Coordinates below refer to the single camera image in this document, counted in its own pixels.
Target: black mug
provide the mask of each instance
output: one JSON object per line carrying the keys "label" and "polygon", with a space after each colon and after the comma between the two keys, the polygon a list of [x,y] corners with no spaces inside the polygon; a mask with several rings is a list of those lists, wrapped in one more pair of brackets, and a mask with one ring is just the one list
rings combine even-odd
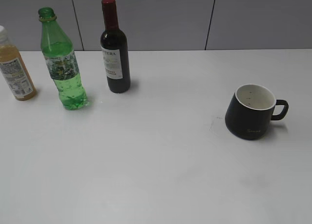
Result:
{"label": "black mug", "polygon": [[[283,105],[284,108],[280,114],[273,115],[276,105]],[[283,119],[288,108],[288,103],[276,100],[269,89],[255,84],[242,85],[233,95],[225,115],[225,124],[236,136],[255,140],[265,134],[271,120]]]}

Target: liquid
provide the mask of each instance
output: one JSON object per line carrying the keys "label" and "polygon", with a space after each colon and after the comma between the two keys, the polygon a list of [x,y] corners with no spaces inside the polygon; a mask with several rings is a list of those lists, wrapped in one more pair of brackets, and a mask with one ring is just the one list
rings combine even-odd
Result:
{"label": "liquid", "polygon": [[[43,48],[46,57],[62,57],[73,49],[70,43],[56,42]],[[80,74],[68,80],[53,80],[58,89],[58,96],[68,110],[79,109],[88,103],[86,92],[81,84]]]}
{"label": "liquid", "polygon": [[29,93],[28,95],[24,96],[23,98],[19,98],[19,97],[14,96],[15,99],[17,99],[19,101],[25,101],[25,100],[28,100],[28,99],[34,97],[37,92],[36,92],[36,89],[34,87],[33,81],[31,80],[29,73],[26,69],[24,61],[20,56],[20,52],[14,45],[11,45],[11,44],[0,46],[0,62],[11,61],[15,58],[19,58],[19,61],[22,65],[22,68],[23,68],[23,70],[27,76],[28,82],[30,83],[30,85],[33,88],[33,91],[31,93]]}

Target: juice bottle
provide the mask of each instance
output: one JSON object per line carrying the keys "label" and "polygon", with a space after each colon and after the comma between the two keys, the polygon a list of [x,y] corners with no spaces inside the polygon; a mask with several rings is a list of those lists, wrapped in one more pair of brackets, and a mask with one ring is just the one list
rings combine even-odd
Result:
{"label": "juice bottle", "polygon": [[25,101],[36,95],[20,52],[10,42],[3,26],[0,26],[0,72],[17,100]]}

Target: bottle label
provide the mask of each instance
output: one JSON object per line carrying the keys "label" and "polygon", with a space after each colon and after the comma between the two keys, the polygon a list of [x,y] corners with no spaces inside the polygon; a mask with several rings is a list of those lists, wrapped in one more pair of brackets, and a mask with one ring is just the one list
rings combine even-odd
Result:
{"label": "bottle label", "polygon": [[120,51],[102,47],[106,76],[111,79],[122,79]]}
{"label": "bottle label", "polygon": [[46,57],[45,62],[52,79],[68,80],[79,74],[79,68],[74,50],[63,57]]}
{"label": "bottle label", "polygon": [[33,88],[19,58],[0,62],[0,70],[14,96],[24,98],[33,92]]}

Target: dark glass bottle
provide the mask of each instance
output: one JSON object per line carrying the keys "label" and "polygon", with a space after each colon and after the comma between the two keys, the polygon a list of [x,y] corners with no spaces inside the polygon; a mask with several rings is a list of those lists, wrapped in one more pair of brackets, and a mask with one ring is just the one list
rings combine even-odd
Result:
{"label": "dark glass bottle", "polygon": [[104,65],[110,90],[122,93],[130,87],[128,45],[119,29],[116,1],[102,0],[105,31],[101,36]]}

